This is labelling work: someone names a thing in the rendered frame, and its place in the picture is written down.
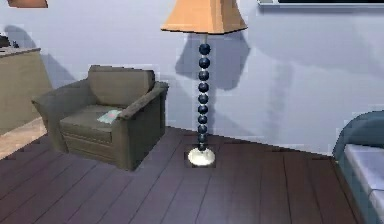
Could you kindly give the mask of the pale green paper sheet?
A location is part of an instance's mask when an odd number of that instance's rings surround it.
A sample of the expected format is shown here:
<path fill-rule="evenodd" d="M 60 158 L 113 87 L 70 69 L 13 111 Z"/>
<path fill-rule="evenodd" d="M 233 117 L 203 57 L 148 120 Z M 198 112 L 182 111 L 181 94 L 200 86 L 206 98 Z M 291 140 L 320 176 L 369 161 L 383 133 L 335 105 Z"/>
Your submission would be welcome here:
<path fill-rule="evenodd" d="M 98 118 L 99 122 L 111 124 L 121 113 L 120 110 L 110 110 Z"/>

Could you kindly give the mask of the tan wooden cabinet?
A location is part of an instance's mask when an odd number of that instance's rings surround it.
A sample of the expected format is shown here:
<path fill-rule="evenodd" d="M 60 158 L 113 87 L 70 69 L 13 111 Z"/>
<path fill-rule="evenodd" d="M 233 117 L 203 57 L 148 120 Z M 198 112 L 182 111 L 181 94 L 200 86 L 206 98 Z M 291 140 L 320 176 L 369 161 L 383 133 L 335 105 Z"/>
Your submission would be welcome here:
<path fill-rule="evenodd" d="M 31 100 L 51 89 L 39 48 L 0 48 L 0 135 L 38 118 Z"/>

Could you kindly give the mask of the orange shade beaded floor lamp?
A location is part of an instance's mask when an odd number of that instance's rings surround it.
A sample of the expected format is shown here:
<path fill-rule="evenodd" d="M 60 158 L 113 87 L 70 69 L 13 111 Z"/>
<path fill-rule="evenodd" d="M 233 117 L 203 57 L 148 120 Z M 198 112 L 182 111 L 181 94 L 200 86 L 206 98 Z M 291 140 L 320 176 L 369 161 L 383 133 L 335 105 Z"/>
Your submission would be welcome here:
<path fill-rule="evenodd" d="M 209 35 L 224 35 L 247 29 L 241 16 L 237 0 L 176 0 L 175 5 L 161 26 L 162 31 L 194 33 L 201 35 L 198 47 L 200 58 L 198 65 L 198 143 L 187 154 L 188 161 L 197 167 L 212 165 L 216 156 L 208 147 L 208 102 L 209 102 L 209 66 L 208 55 L 211 47 L 208 44 Z"/>

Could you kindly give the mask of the orange lamp shade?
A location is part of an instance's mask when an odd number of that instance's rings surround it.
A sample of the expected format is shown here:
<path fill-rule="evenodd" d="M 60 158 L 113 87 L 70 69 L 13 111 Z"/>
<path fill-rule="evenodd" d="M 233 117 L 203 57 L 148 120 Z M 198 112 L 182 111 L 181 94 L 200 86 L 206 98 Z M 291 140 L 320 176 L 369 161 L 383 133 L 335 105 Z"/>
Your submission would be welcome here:
<path fill-rule="evenodd" d="M 7 0 L 13 8 L 48 8 L 47 0 Z"/>

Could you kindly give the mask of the teal sofa with grey cushions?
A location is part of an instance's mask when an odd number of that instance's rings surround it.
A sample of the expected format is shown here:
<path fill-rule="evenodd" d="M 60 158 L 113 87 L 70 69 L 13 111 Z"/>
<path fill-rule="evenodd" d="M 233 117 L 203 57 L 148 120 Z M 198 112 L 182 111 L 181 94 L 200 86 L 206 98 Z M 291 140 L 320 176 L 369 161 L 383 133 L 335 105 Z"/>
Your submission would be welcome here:
<path fill-rule="evenodd" d="M 384 111 L 358 115 L 333 149 L 365 224 L 384 224 Z"/>

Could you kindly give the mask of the small black object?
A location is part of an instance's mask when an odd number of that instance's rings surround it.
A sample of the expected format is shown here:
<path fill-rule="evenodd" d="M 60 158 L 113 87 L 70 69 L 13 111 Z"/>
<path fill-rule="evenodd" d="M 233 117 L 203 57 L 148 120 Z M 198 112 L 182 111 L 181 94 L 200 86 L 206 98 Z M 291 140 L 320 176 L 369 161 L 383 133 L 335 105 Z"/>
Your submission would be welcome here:
<path fill-rule="evenodd" d="M 2 47 L 18 48 L 19 45 L 16 41 L 10 41 L 7 36 L 0 35 L 0 48 Z"/>

